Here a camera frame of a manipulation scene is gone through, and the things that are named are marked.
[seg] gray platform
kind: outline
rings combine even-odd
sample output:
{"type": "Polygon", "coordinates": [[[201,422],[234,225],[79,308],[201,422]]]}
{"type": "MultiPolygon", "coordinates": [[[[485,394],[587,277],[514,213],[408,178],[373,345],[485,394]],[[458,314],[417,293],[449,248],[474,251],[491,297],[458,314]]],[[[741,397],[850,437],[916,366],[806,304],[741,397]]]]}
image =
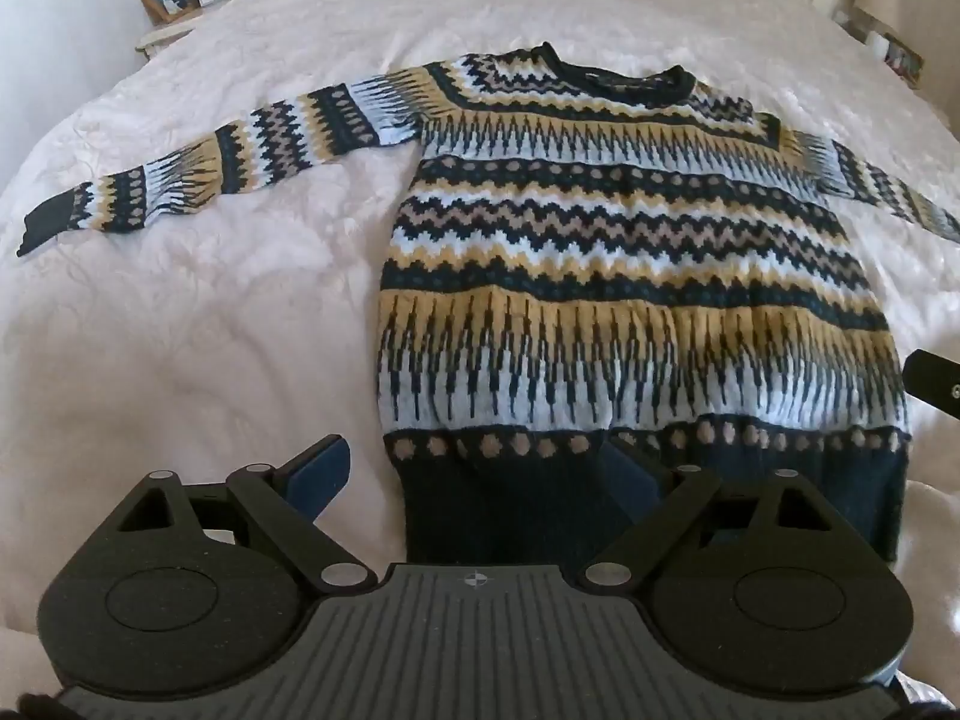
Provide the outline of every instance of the gray platform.
{"type": "Polygon", "coordinates": [[[89,720],[881,720],[882,688],[813,704],[740,696],[664,651],[637,609],[550,567],[399,566],[368,595],[320,605],[243,685],[133,704],[71,689],[89,720]]]}

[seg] sweater sleeve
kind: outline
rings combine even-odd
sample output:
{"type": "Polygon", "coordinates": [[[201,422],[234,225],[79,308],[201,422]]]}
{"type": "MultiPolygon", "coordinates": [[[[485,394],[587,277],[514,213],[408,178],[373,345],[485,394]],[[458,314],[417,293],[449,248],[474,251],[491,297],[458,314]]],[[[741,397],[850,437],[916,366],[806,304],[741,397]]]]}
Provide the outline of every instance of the sweater sleeve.
{"type": "Polygon", "coordinates": [[[796,135],[820,191],[886,208],[896,217],[960,244],[960,221],[904,181],[860,159],[843,143],[805,132],[796,135]]]}
{"type": "Polygon", "coordinates": [[[416,68],[282,100],[160,159],[80,184],[27,215],[17,256],[67,230],[131,232],[357,148],[413,140],[421,132],[428,78],[426,68],[416,68]]]}

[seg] picture frame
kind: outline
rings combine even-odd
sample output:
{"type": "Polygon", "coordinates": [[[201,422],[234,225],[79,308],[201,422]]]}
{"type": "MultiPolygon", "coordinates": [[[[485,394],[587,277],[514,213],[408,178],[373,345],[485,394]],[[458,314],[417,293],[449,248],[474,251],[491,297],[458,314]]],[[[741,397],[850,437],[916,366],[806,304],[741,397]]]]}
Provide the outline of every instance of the picture frame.
{"type": "Polygon", "coordinates": [[[200,9],[196,0],[141,0],[155,23],[173,23],[200,9]]]}
{"type": "Polygon", "coordinates": [[[923,57],[915,50],[906,46],[894,35],[885,35],[890,41],[884,62],[903,79],[911,89],[920,86],[920,75],[923,74],[923,57]]]}

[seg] fair isle sweater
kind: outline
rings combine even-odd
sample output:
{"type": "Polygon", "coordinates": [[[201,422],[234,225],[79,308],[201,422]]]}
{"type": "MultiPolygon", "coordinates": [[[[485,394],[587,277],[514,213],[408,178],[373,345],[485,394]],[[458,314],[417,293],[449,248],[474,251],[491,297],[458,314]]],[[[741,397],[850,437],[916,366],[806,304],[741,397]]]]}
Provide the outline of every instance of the fair isle sweater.
{"type": "Polygon", "coordinates": [[[376,348],[411,560],[588,560],[629,525],[611,433],[730,480],[798,470],[894,556],[901,369],[827,195],[960,224],[681,67],[627,79],[544,44],[320,89],[47,200],[20,254],[411,140],[376,348]]]}

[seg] bedsheet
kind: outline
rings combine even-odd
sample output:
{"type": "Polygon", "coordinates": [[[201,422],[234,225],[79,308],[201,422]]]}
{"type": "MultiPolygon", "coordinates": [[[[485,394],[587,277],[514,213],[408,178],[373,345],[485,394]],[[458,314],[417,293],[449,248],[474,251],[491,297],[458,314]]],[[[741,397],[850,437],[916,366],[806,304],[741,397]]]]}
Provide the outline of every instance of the bedsheet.
{"type": "MultiPolygon", "coordinates": [[[[0,199],[0,706],[56,688],[42,590],[136,481],[219,481],[329,432],[352,480],[322,526],[377,570],[403,557],[373,394],[376,285],[412,146],[353,153],[127,237],[70,233],[23,261],[23,217],[272,100],[465,52],[549,40],[630,76],[683,64],[822,132],[960,214],[960,145],[885,66],[795,0],[235,0],[80,108],[0,199]]],[[[960,360],[960,250],[850,201],[838,213],[894,329],[960,360]]],[[[905,662],[960,699],[960,423],[911,402],[896,571],[905,662]]]]}

